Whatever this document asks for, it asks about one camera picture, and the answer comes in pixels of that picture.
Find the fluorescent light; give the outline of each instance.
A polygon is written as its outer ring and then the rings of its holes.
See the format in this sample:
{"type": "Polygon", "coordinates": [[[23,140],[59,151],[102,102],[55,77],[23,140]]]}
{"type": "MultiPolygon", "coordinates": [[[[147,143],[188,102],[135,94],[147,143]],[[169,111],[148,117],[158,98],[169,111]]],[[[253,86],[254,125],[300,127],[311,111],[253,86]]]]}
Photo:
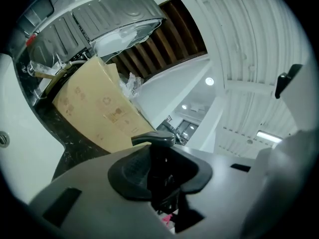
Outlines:
{"type": "Polygon", "coordinates": [[[212,86],[214,84],[214,80],[210,77],[206,78],[205,82],[209,86],[212,86]]]}
{"type": "Polygon", "coordinates": [[[280,138],[275,137],[275,136],[270,135],[270,134],[267,134],[267,133],[262,132],[262,131],[258,131],[257,136],[261,137],[263,139],[269,140],[269,141],[273,141],[275,143],[279,143],[282,141],[280,138]]]}

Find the black slot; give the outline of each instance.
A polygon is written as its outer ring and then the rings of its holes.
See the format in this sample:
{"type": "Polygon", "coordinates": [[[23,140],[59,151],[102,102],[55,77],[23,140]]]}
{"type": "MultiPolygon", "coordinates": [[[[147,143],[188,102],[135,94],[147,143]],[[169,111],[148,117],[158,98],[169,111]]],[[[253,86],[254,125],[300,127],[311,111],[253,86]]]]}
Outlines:
{"type": "Polygon", "coordinates": [[[66,189],[45,211],[43,217],[53,225],[60,227],[81,193],[81,190],[75,188],[66,189]]]}
{"type": "Polygon", "coordinates": [[[243,171],[243,172],[246,172],[246,173],[248,173],[250,170],[250,166],[247,166],[247,165],[232,164],[230,167],[235,168],[235,169],[240,170],[240,171],[243,171]]]}

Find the pink object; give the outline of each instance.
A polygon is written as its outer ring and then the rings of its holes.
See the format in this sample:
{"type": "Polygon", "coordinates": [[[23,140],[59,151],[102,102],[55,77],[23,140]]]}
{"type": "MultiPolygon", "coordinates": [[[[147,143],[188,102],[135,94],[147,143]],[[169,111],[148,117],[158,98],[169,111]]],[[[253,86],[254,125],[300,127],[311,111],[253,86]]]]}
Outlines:
{"type": "Polygon", "coordinates": [[[162,218],[162,221],[166,222],[166,226],[168,226],[169,221],[170,221],[172,216],[173,216],[173,214],[169,214],[166,217],[162,218]]]}

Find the brown cardboard box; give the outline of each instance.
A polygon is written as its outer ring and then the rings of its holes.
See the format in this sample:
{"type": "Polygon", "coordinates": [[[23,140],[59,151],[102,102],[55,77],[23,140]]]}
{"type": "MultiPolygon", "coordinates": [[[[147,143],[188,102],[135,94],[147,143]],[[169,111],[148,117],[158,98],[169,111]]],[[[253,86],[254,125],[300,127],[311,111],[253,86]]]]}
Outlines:
{"type": "Polygon", "coordinates": [[[132,147],[131,137],[154,131],[123,95],[116,65],[93,57],[66,82],[53,100],[58,111],[84,136],[109,152],[132,147]]]}

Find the silver metal cover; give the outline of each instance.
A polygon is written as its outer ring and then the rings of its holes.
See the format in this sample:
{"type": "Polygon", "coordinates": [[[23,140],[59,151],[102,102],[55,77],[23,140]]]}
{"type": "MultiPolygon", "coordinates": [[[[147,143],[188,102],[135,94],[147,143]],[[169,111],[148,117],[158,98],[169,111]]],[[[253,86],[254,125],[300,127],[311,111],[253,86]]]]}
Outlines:
{"type": "Polygon", "coordinates": [[[72,13],[90,41],[124,25],[165,18],[154,0],[93,0],[72,13]]]}
{"type": "Polygon", "coordinates": [[[77,28],[70,12],[57,18],[28,47],[30,60],[52,67],[58,54],[63,62],[69,61],[86,48],[85,39],[77,28]]]}

